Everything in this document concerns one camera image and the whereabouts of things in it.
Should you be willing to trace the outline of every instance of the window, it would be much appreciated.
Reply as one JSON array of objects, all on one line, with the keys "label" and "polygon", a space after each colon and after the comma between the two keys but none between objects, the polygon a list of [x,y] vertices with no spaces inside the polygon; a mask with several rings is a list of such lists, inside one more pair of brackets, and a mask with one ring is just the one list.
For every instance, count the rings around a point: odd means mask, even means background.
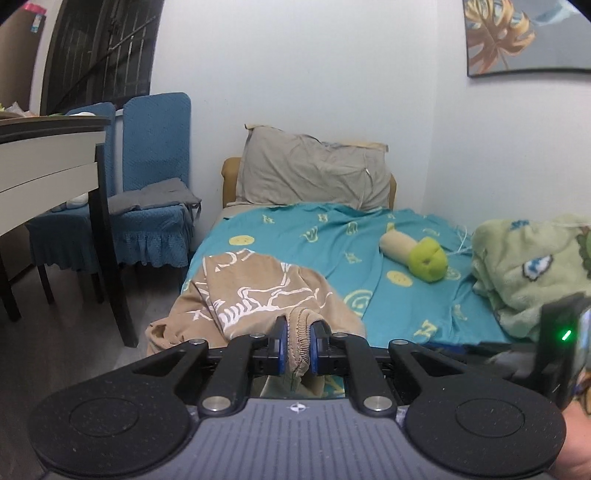
[{"label": "window", "polygon": [[48,52],[41,113],[150,92],[164,0],[63,0]]}]

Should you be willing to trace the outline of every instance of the yellow circle print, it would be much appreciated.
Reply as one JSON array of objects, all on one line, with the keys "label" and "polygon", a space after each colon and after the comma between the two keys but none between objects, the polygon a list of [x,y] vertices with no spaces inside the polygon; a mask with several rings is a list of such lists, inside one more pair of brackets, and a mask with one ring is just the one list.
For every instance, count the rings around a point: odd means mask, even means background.
[{"label": "yellow circle print", "polygon": [[462,277],[462,274],[458,272],[455,268],[449,267],[447,269],[447,273],[445,274],[446,280],[459,280]]},{"label": "yellow circle print", "polygon": [[254,237],[251,237],[250,235],[237,235],[228,240],[230,245],[250,245],[254,242]]},{"label": "yellow circle print", "polygon": [[423,233],[426,233],[427,235],[431,235],[431,236],[439,236],[439,232],[436,232],[432,228],[424,228]]},{"label": "yellow circle print", "polygon": [[355,315],[362,317],[371,300],[371,295],[373,295],[371,290],[355,290],[349,293],[343,301],[355,312]]},{"label": "yellow circle print", "polygon": [[410,287],[413,284],[412,278],[396,270],[390,270],[388,273],[386,273],[386,276],[388,277],[389,281],[395,285],[398,285],[399,287]]}]

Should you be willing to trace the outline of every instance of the turquoise bedsheet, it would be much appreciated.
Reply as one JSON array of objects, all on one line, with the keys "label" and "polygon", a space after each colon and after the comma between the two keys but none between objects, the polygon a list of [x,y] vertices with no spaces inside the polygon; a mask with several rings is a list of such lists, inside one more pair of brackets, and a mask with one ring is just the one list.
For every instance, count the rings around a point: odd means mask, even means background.
[{"label": "turquoise bedsheet", "polygon": [[[447,252],[462,242],[445,220],[412,210],[360,212],[331,203],[303,203],[242,213],[224,220],[199,246],[187,278],[205,255],[249,248],[324,275],[367,327],[368,341],[386,347],[391,339],[417,343],[509,341],[486,300],[472,292],[469,252],[450,255],[446,279],[427,284],[384,258],[381,235],[395,228],[419,240],[430,235]],[[464,248],[469,247],[466,239]]]}]

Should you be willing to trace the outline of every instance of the green plush ball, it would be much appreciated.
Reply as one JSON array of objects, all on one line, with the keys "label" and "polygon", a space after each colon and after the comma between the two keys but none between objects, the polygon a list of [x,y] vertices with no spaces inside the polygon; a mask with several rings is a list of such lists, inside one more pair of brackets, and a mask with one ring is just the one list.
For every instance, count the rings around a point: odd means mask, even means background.
[{"label": "green plush ball", "polygon": [[447,273],[447,255],[441,245],[426,236],[408,256],[408,269],[417,278],[426,282],[441,280]]}]

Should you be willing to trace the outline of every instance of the plush toy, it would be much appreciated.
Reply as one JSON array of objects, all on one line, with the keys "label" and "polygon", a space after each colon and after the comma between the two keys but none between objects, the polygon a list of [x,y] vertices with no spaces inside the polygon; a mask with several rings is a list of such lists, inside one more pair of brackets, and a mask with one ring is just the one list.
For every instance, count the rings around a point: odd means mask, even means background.
[{"label": "plush toy", "polygon": [[386,257],[406,265],[410,273],[423,281],[441,280],[447,273],[447,255],[430,236],[417,242],[406,233],[392,229],[379,239],[379,247]]}]

